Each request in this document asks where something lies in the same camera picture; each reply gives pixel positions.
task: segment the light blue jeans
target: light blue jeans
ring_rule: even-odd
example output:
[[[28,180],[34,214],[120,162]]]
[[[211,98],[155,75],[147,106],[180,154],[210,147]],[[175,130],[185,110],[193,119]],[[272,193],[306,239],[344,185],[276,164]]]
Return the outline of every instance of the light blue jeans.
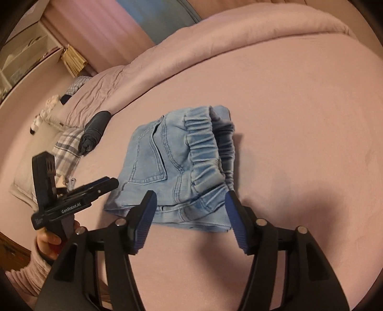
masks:
[[[225,194],[234,189],[234,125],[223,106],[172,111],[139,126],[105,210],[126,216],[146,191],[157,194],[153,222],[223,232],[231,229]]]

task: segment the plush toy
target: plush toy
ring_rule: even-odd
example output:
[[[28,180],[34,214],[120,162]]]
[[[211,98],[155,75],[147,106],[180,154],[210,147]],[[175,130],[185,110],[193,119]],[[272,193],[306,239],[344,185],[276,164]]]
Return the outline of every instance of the plush toy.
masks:
[[[45,120],[49,114],[51,113],[52,109],[60,102],[60,96],[54,95],[50,99],[48,99],[45,103],[45,107],[40,111],[40,113],[34,118],[30,133],[34,135],[37,130],[39,129],[41,123],[43,120]]]

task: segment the metal screw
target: metal screw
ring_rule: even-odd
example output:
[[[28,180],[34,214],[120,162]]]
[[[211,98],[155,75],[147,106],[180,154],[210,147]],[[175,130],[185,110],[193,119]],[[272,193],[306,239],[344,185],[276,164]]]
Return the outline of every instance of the metal screw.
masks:
[[[304,226],[299,226],[299,227],[298,227],[298,232],[299,232],[300,234],[306,234],[306,233],[308,232],[308,230],[307,230],[307,228],[304,227]]]
[[[120,218],[115,221],[116,226],[121,227],[126,225],[125,218]]]
[[[258,226],[264,227],[264,226],[267,225],[267,220],[263,219],[263,218],[258,218],[256,220],[256,223],[257,223]]]
[[[85,227],[79,227],[76,229],[76,234],[83,234],[87,229]]]

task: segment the plaid fabric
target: plaid fabric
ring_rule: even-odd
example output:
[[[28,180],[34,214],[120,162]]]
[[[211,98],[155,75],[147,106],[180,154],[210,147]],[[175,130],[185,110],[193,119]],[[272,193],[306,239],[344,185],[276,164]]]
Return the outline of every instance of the plaid fabric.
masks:
[[[63,176],[64,183],[68,183],[80,160],[79,142],[84,130],[70,128],[63,132],[59,141],[53,147],[56,163],[56,176]]]
[[[92,79],[92,77],[87,77],[85,75],[81,75],[74,82],[72,85],[67,89],[65,92],[65,95],[73,96],[76,94],[76,92],[82,87],[88,80]]]

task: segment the curtain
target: curtain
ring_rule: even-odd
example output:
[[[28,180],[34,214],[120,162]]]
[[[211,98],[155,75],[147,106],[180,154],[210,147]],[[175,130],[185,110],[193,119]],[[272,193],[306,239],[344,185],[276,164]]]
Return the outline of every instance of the curtain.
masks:
[[[101,72],[129,64],[153,41],[115,0],[52,0],[41,19],[63,44],[70,43]]]

